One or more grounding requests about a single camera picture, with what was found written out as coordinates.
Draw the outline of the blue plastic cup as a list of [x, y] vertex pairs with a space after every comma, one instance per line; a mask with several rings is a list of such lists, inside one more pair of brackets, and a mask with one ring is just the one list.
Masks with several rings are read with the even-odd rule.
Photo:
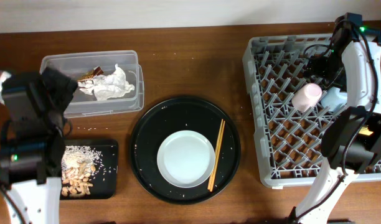
[[324, 108], [328, 107], [330, 112], [339, 110], [347, 103], [347, 93], [341, 92], [340, 88], [331, 87], [321, 100]]

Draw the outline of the pink plastic cup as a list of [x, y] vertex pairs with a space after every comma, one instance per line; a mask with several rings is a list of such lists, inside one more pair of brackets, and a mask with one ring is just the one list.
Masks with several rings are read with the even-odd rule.
[[321, 96], [321, 87], [315, 83], [308, 83], [294, 94], [291, 102], [298, 111], [305, 112], [309, 108], [313, 108]]

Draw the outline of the gold coffee sachet wrapper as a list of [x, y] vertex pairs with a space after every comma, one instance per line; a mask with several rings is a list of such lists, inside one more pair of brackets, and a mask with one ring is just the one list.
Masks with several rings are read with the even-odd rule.
[[101, 69], [101, 67], [95, 67], [92, 70], [84, 73], [77, 80], [79, 82], [82, 82], [82, 81], [85, 81], [85, 80], [90, 80], [90, 79], [94, 78], [95, 76], [99, 76], [99, 75], [103, 75], [103, 74], [104, 74], [104, 71]]

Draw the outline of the food scraps pile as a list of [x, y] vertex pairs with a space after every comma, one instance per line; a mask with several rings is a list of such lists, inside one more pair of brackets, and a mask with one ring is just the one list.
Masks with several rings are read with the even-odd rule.
[[102, 152], [95, 147], [67, 146], [61, 162], [61, 195], [69, 198], [90, 196], [92, 182], [104, 167], [102, 158]]

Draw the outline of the white napkin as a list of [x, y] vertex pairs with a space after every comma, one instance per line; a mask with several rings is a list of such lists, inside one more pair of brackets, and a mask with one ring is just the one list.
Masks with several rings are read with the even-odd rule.
[[126, 73], [118, 64], [115, 64], [115, 71], [112, 74], [78, 81], [78, 87], [84, 94], [93, 95], [97, 101], [120, 98], [135, 90], [135, 86], [126, 80]]

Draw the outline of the grey plate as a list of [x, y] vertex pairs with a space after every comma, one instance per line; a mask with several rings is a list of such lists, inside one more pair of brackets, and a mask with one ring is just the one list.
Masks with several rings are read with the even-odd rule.
[[203, 184], [210, 177], [215, 164], [215, 151], [202, 134], [182, 130], [163, 140], [156, 162], [160, 174], [168, 183], [188, 189]]

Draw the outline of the yellow bowl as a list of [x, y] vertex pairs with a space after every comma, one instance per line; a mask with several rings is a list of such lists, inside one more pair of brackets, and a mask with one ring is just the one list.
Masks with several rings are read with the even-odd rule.
[[361, 134], [361, 135], [365, 135], [365, 136], [370, 136], [370, 135], [373, 134], [373, 133], [374, 133], [374, 132], [371, 131], [367, 125], [363, 125], [363, 126], [361, 127], [361, 129], [359, 130], [359, 134]]

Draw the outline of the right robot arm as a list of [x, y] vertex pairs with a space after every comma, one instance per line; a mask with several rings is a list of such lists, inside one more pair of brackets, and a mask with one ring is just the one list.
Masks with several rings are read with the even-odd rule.
[[346, 108], [325, 131], [318, 175], [287, 223], [327, 223], [348, 185], [381, 158], [381, 30], [347, 12], [326, 48], [308, 57], [304, 76], [345, 88]]

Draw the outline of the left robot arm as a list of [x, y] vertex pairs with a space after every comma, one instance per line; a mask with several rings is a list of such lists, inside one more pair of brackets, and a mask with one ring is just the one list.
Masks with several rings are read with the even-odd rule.
[[21, 75], [0, 71], [0, 105], [10, 115], [0, 133], [0, 193], [11, 223], [59, 222], [64, 111], [77, 87], [50, 67]]

